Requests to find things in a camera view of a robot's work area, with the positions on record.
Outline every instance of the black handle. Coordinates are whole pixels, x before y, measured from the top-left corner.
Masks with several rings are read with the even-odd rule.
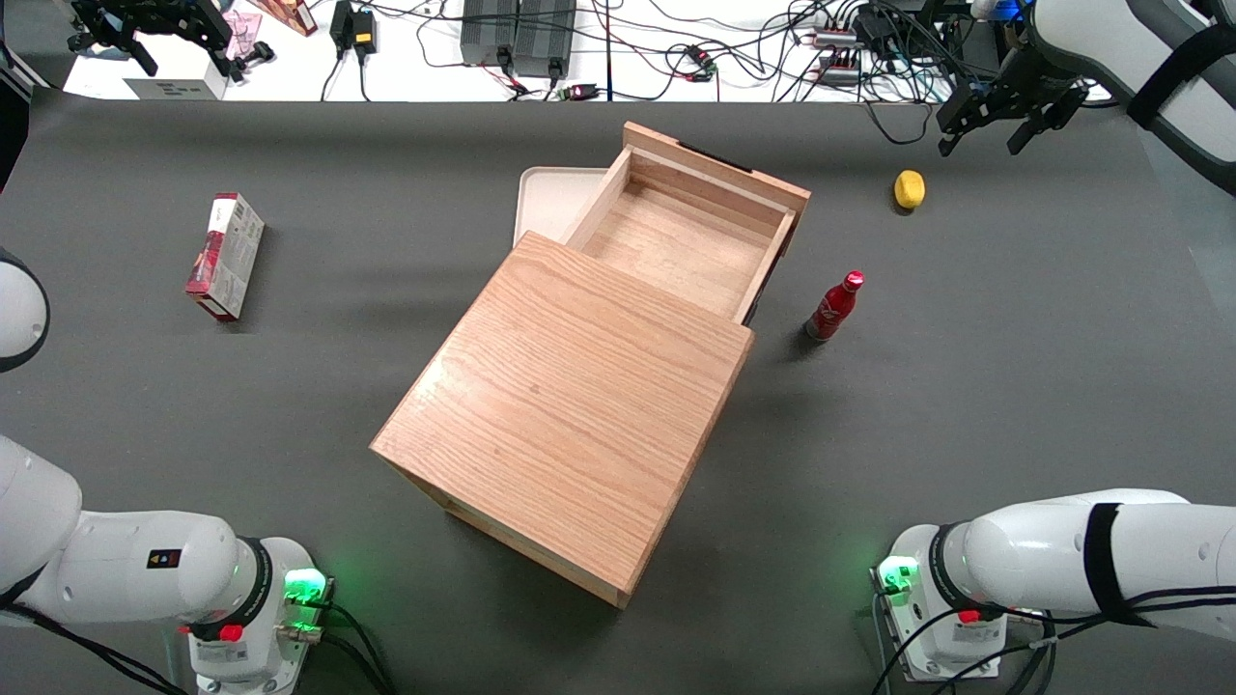
[[[726,164],[727,167],[734,167],[735,169],[738,169],[740,172],[753,173],[753,171],[751,171],[750,167],[744,167],[743,164],[739,164],[739,163],[735,163],[735,162],[730,162],[729,160],[727,160],[724,157],[718,157],[718,156],[713,155],[712,152],[706,152],[706,151],[696,147],[695,145],[687,145],[686,142],[682,142],[680,140],[679,141],[679,146],[682,147],[684,150],[690,150],[690,151],[695,152],[696,155],[703,155],[705,157],[708,157],[709,160],[716,160],[716,161]]]

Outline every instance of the cardboard box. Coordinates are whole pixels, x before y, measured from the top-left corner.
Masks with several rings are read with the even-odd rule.
[[[240,318],[266,224],[240,193],[220,193],[184,293],[221,322]]]
[[[309,14],[305,0],[250,0],[266,14],[295,30],[302,36],[318,31],[318,22]]]

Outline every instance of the open drawer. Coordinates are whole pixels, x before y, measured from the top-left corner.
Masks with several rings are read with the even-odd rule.
[[[811,193],[628,122],[566,246],[747,323]]]

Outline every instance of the wooden box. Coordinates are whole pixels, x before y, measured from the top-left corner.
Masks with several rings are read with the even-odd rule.
[[[625,607],[807,197],[628,124],[567,244],[520,239],[371,449],[451,514]]]
[[[627,124],[566,245],[747,323],[810,193]]]

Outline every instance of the red bottle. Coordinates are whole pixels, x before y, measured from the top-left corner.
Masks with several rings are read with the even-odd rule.
[[[863,287],[863,273],[850,271],[840,284],[828,291],[824,299],[819,302],[819,308],[802,324],[802,330],[819,343],[828,343],[828,339],[837,333],[845,317],[854,310],[855,293]]]

